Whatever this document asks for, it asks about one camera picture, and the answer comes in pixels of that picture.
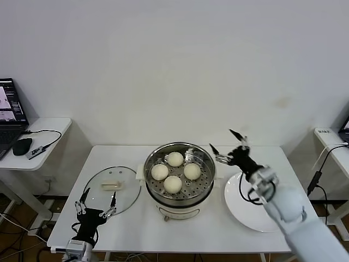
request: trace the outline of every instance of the robotic arm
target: robotic arm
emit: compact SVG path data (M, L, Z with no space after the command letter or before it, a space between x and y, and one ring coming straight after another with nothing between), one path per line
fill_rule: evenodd
M238 166L251 183L248 199L252 204L263 205L285 236L291 251L302 262L345 262L349 255L332 232L319 218L309 218L304 209L302 194L293 187L279 186L276 173L268 166L256 164L250 157L247 137L230 130L242 143L228 155L211 146L216 160ZM261 202L251 199L256 192Z

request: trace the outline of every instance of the glass lid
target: glass lid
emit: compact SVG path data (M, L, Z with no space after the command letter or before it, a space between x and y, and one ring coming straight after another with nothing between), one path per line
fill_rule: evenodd
M83 191L88 188L90 190L85 205L91 209L107 211L115 193L115 215L130 208L141 191L136 172L126 166L113 166L102 170L88 181Z

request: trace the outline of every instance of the floor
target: floor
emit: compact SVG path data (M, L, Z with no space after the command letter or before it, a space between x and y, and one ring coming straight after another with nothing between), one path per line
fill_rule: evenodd
M6 197L0 197L0 211L4 211L6 206L10 203L9 199ZM51 211L60 212L63 208L65 200L56 200ZM314 205L314 208L319 216L324 215L324 208L322 205ZM36 217L36 213L26 204L15 206L11 213L15 219L23 227L28 227L31 225L32 221ZM343 219L345 225L349 228L349 216ZM48 223L43 226L40 235L45 239L50 236L51 228L54 223ZM337 230L334 227L330 227L331 231L340 239ZM51 254L50 251L42 250L40 252L39 260L37 259L38 252L45 247L44 244L40 244L40 240L34 236L28 236L27 234L21 234L21 230L16 226L5 221L0 225L0 262L61 262L61 254ZM23 255L14 254L18 250L23 250L33 245L37 245L31 249L22 252ZM342 242L346 250L349 251L349 242ZM96 256L99 260L104 260L104 253L97 253ZM271 261L278 257L280 254L272 254ZM112 253L110 256L110 261L125 261L128 254L126 253ZM131 258L131 261L140 262L220 262L220 261L231 261L231 262L260 262L261 259L258 254L143 254L138 257Z

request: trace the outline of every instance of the steamed bun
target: steamed bun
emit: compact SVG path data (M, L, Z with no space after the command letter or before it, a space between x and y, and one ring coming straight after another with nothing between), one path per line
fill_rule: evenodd
M170 166L180 166L183 164L184 157L181 153L178 152L172 152L167 157L167 162Z
M157 180L163 180L169 175L169 169L163 164L158 164L152 168L152 177Z
M182 189L182 181L177 176L169 176L164 181L164 189L170 194L176 194Z
M197 164L191 163L184 167L184 176L190 180L197 180L201 175L200 167Z

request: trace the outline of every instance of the monitor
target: monitor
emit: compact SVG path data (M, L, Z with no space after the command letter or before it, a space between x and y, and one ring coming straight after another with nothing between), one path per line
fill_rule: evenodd
M12 79L0 79L0 124L27 124Z

